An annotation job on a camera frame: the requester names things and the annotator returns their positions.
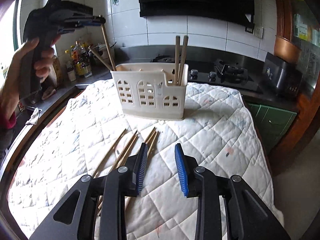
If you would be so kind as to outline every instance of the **red sleeve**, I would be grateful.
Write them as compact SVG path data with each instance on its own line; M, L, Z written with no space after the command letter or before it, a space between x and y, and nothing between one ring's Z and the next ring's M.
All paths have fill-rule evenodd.
M16 113L13 112L10 119L7 120L0 109L0 128L11 129L16 125Z

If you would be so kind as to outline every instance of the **quilted fabric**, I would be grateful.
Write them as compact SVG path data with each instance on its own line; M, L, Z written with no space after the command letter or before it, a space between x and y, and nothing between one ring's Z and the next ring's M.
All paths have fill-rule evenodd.
M65 111L45 128L25 155L9 191L9 208L27 237L52 207L84 174L92 174L124 128L99 176L111 168L135 130L139 139L132 154L153 127L160 131L148 163L144 188L126 211L128 240L194 239L197 199L180 190L174 146L196 158L216 175L241 175L276 217L282 213L273 202L273 186L250 112L239 91L220 86L188 83L184 119L160 121L123 115L112 80L89 85L70 99ZM226 235L223 200L220 199L222 235ZM99 237L98 217L95 238Z

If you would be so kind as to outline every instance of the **green cabinet door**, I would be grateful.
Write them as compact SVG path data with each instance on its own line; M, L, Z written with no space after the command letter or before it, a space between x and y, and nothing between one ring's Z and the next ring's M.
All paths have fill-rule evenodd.
M261 135L266 152L280 141L297 113L271 106L248 103L249 110Z

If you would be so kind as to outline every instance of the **gas stove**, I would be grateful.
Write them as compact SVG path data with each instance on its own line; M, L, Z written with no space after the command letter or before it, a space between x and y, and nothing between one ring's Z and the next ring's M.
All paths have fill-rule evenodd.
M159 56L152 62L174 63L170 56ZM214 63L186 60L189 65L188 82L225 86L262 93L258 84L248 75L248 70L238 63L226 63L217 59Z

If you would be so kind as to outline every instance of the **utensil caddy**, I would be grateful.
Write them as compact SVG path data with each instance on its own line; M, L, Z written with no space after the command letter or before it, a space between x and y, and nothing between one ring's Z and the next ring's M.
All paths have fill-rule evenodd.
M124 114L158 120L179 120L188 83L183 67L181 86L174 85L174 63L127 63L111 71Z

